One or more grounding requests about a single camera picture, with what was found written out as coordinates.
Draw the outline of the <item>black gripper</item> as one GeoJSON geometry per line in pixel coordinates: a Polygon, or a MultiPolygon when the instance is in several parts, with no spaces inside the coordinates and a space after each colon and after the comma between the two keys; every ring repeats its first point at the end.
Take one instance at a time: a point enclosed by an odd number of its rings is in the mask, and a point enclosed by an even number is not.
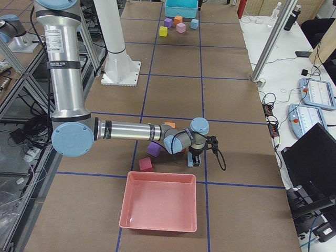
{"type": "Polygon", "coordinates": [[[200,155],[204,151],[205,144],[194,144],[188,147],[188,151],[193,156],[188,157],[188,163],[193,164],[194,167],[199,167],[201,164],[201,157],[200,155]]]}

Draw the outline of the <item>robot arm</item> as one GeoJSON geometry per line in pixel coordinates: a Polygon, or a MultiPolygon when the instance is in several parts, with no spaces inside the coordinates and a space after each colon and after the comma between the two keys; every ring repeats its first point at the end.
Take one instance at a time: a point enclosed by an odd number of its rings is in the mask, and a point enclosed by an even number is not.
{"type": "MultiPolygon", "coordinates": [[[[102,82],[105,85],[135,86],[141,64],[127,54],[116,1],[95,1],[107,49],[102,82]]],[[[94,118],[85,107],[77,30],[81,25],[79,1],[34,1],[36,18],[44,27],[54,92],[51,141],[61,155],[86,154],[98,139],[159,141],[169,154],[189,150],[189,166],[200,164],[200,155],[210,149],[212,138],[204,118],[195,118],[188,128],[177,130],[167,124],[113,122],[94,118]]]]}

